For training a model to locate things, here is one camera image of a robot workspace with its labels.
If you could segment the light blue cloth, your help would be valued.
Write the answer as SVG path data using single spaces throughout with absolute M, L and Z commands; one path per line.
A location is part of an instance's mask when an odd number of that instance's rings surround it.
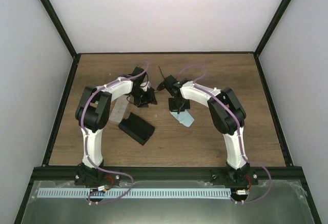
M 194 118 L 187 110 L 180 113 L 178 112 L 170 112 L 170 113 L 180 124 L 184 125 L 185 127 L 190 127 L 194 122 Z

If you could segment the grey glasses case green lining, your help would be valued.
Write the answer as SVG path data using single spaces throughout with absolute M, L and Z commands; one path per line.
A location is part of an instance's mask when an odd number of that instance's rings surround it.
M 129 100 L 126 95 L 120 96 L 110 113 L 109 122 L 119 124 L 124 118 L 128 110 Z

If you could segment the black geometric glasses case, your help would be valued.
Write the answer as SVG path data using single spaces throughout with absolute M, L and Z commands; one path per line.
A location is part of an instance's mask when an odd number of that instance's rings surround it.
M 123 119 L 118 124 L 118 127 L 142 146 L 146 144 L 155 131 L 153 125 L 132 112 L 128 118 Z

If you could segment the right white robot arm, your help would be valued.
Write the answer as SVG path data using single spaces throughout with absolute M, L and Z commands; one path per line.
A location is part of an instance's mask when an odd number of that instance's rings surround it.
M 243 142 L 247 115 L 234 91 L 230 88 L 205 87 L 188 78 L 178 81 L 171 75 L 158 88 L 170 93 L 169 110 L 179 121 L 191 118 L 188 113 L 190 101 L 208 108 L 214 127 L 224 138 L 228 180 L 235 185 L 242 183 L 250 170 Z

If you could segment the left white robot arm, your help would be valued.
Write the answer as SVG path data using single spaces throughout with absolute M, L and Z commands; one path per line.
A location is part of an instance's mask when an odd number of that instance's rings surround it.
M 104 181 L 105 173 L 101 167 L 101 139 L 103 128 L 109 121 L 111 102 L 121 96 L 133 98 L 133 105 L 147 108 L 149 104 L 157 104 L 155 90 L 151 87 L 147 69 L 135 67 L 131 74 L 119 76 L 112 82 L 98 87 L 85 87 L 75 118 L 81 127 L 84 138 L 84 156 L 82 163 L 87 168 L 87 180 L 93 185 Z

